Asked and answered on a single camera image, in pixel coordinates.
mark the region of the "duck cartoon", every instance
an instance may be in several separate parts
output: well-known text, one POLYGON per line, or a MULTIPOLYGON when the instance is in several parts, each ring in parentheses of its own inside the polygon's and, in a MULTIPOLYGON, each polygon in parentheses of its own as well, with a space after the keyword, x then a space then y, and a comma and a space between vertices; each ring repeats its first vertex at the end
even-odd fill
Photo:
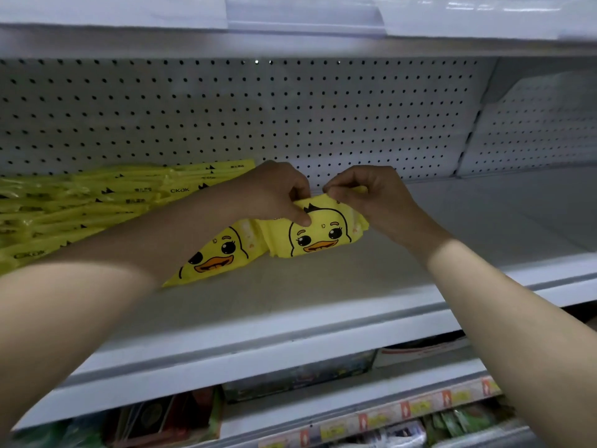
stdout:
MULTIPOLYGON (((244 255, 243 259, 249 259, 248 253, 243 249, 243 242, 238 232, 229 226, 195 253, 187 263, 197 273, 212 272, 232 264, 235 255, 244 255)), ((180 279, 183 279, 183 269, 186 267, 187 264, 178 271, 180 279)))
POLYGON ((291 245, 291 257, 304 254, 303 252, 312 253, 352 242, 348 234, 346 218, 339 210, 321 208, 311 203, 303 210, 311 217, 311 225, 304 227, 295 223, 290 224, 288 240, 291 245))

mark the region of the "merchandise on lower shelf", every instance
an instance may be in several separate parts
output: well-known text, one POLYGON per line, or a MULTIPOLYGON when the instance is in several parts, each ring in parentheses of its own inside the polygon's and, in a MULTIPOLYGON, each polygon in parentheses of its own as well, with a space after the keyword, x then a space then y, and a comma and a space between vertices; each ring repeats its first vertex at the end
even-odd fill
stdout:
POLYGON ((219 387, 151 399, 11 434, 10 448, 134 448, 200 444, 220 437, 219 387))
POLYGON ((394 344, 377 351, 373 368, 382 368, 418 358, 431 357, 432 355, 453 351, 469 345, 469 339, 462 330, 394 344))
POLYGON ((274 371, 222 385, 228 403, 255 399, 282 391, 356 376, 369 371, 375 350, 274 371))

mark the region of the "price tag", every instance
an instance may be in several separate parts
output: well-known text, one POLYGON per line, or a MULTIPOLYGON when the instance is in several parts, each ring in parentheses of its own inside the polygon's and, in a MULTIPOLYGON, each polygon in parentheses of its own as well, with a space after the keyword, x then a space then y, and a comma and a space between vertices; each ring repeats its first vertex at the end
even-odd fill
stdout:
POLYGON ((259 448, 286 448, 288 442, 286 440, 264 441, 259 442, 259 448))
POLYGON ((320 432, 321 441, 329 441, 345 437, 347 430, 344 423, 332 423, 330 425, 322 426, 320 432))
POLYGON ((486 377, 485 379, 483 379, 482 383, 483 394, 485 396, 493 396, 502 393, 500 387, 497 386, 496 381, 493 380, 491 377, 486 377))
POLYGON ((430 413, 433 411, 433 405, 428 399, 422 399, 421 401, 410 401, 411 414, 413 416, 430 413))
POLYGON ((473 400, 470 390, 457 390, 452 392, 452 405, 459 406, 473 400))
POLYGON ((390 419, 384 413, 370 413, 367 417, 369 429, 380 428, 390 424, 390 419))

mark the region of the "snack package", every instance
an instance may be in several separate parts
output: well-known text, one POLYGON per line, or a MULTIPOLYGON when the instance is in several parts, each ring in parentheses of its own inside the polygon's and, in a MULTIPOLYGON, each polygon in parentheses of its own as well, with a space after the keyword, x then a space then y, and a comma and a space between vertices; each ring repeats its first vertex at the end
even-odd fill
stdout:
POLYGON ((12 212, 37 212, 44 210, 44 203, 36 198, 2 198, 0 199, 0 214, 12 212))
POLYGON ((73 218, 65 222, 56 223, 33 223, 26 227, 27 237, 35 239, 39 236, 56 234, 61 232, 74 231, 77 229, 101 227, 107 228, 125 222, 138 214, 107 214, 107 215, 89 215, 73 218))
POLYGON ((153 203, 160 197, 158 192, 122 192, 96 196, 95 203, 114 203, 114 204, 147 204, 153 203))
POLYGON ((102 228, 78 229, 57 235, 42 236, 23 244, 0 248, 0 260, 4 259, 14 266, 22 267, 41 256, 45 256, 52 251, 56 251, 61 247, 65 247, 72 242, 84 239, 100 231, 102 231, 102 228))
POLYGON ((450 433, 448 429, 445 428, 438 428, 435 424, 433 424, 435 419, 431 415, 423 416, 423 425, 425 426, 425 432, 427 433, 427 446, 433 446, 436 443, 439 443, 444 440, 450 439, 450 433))
MULTIPOLYGON (((71 207, 68 209, 35 214, 35 212, 19 213, 24 225, 44 225, 46 223, 66 222, 73 218, 79 218, 90 215, 109 215, 109 214, 137 214, 141 215, 149 210, 149 204, 112 204, 112 203, 88 203, 85 205, 71 207)), ((11 216, 12 214, 0 214, 2 216, 11 216)))
POLYGON ((155 180, 83 180, 64 183, 65 190, 57 198, 72 196, 104 196, 113 194, 151 194, 158 191, 160 181, 155 180))
POLYGON ((252 159, 247 160, 228 160, 224 162, 206 162, 202 164, 175 166, 174 171, 204 172, 206 174, 242 174, 255 168, 255 162, 252 159))
POLYGON ((167 177, 159 188, 160 200, 156 203, 163 205, 177 199, 190 195, 197 190, 203 190, 215 184, 227 180, 226 178, 214 177, 216 175, 193 175, 187 177, 171 178, 167 177))
POLYGON ((482 403, 473 403, 454 409, 460 426, 467 433, 483 431, 497 424, 491 411, 482 403))
POLYGON ((240 220, 195 253, 164 286, 190 283, 246 266, 267 251, 258 227, 240 220))
POLYGON ((119 165, 79 172, 73 174, 72 180, 110 180, 122 178, 134 180, 163 180, 164 177, 172 171, 172 168, 159 165, 119 165))
POLYGON ((452 410, 441 412, 440 415, 442 416, 442 420, 444 420, 446 429, 448 429, 448 432, 450 433, 450 437, 460 437, 465 435, 464 430, 460 426, 460 423, 452 410))
POLYGON ((369 229, 366 219, 347 204, 328 195, 295 202, 311 217, 311 225, 303 227, 286 218, 258 220, 271 256, 290 258, 325 248, 350 244, 369 229))

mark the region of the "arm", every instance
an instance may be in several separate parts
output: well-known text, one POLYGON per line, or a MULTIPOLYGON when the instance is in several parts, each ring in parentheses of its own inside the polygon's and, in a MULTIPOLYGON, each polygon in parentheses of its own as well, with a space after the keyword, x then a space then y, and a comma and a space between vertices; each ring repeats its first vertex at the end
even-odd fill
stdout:
POLYGON ((354 166, 324 190, 403 245, 429 271, 475 351, 520 415, 556 446, 593 446, 597 333, 454 239, 391 167, 354 166), (369 194, 349 187, 365 185, 369 194))
POLYGON ((305 176, 266 162, 1 277, 0 440, 226 226, 277 217, 308 226, 291 197, 309 197, 305 176))

